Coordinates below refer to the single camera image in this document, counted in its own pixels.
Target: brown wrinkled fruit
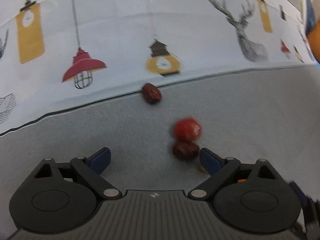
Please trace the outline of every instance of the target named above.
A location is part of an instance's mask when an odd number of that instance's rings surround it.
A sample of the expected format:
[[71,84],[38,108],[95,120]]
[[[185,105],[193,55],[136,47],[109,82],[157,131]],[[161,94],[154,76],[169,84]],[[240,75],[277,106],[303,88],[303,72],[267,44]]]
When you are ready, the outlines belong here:
[[149,103],[149,104],[156,104],[161,100],[161,92],[160,90],[154,86],[153,84],[147,83],[142,87],[142,95],[143,98]]
[[190,160],[198,156],[200,148],[193,142],[176,142],[172,150],[178,158]]

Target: gray tabletop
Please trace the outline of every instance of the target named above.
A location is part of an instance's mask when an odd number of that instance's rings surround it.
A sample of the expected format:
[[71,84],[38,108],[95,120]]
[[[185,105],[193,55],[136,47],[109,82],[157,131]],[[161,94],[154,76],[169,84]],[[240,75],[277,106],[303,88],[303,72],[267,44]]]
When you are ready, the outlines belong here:
[[161,88],[163,101],[146,104],[139,93],[50,116],[0,138],[0,239],[15,231],[8,203],[38,162],[66,162],[109,147],[102,174],[126,189],[192,189],[207,178],[197,161],[172,156],[173,124],[193,116],[198,141],[243,163],[266,158],[286,180],[320,197],[320,73],[317,67],[207,77]]

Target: ribbed gray panel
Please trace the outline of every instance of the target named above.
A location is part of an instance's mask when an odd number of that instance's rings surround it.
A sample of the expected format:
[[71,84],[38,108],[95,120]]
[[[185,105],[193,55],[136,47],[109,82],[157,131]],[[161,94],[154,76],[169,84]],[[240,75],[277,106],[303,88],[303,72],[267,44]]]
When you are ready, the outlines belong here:
[[182,191],[128,191],[105,201],[85,225],[66,233],[36,235],[19,231],[12,240],[298,240],[291,232],[251,235],[224,225],[208,203],[185,197]]

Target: red pendant lamp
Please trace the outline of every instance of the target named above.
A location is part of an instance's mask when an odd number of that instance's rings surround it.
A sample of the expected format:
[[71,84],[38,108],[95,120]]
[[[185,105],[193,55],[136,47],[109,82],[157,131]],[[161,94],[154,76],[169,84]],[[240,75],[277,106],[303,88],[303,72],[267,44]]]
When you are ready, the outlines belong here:
[[83,89],[92,84],[92,71],[106,68],[106,64],[101,60],[92,59],[89,56],[89,53],[81,49],[78,23],[76,19],[75,0],[72,0],[72,9],[75,20],[78,52],[77,55],[73,57],[72,66],[63,75],[62,82],[73,78],[75,87],[78,89]]

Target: red tomato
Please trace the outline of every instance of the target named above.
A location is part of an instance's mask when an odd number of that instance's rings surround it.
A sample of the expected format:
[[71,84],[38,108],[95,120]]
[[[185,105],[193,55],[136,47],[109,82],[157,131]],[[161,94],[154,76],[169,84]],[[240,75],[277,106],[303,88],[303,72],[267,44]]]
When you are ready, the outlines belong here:
[[180,141],[194,141],[201,135],[201,126],[193,118],[185,118],[177,122],[174,133]]

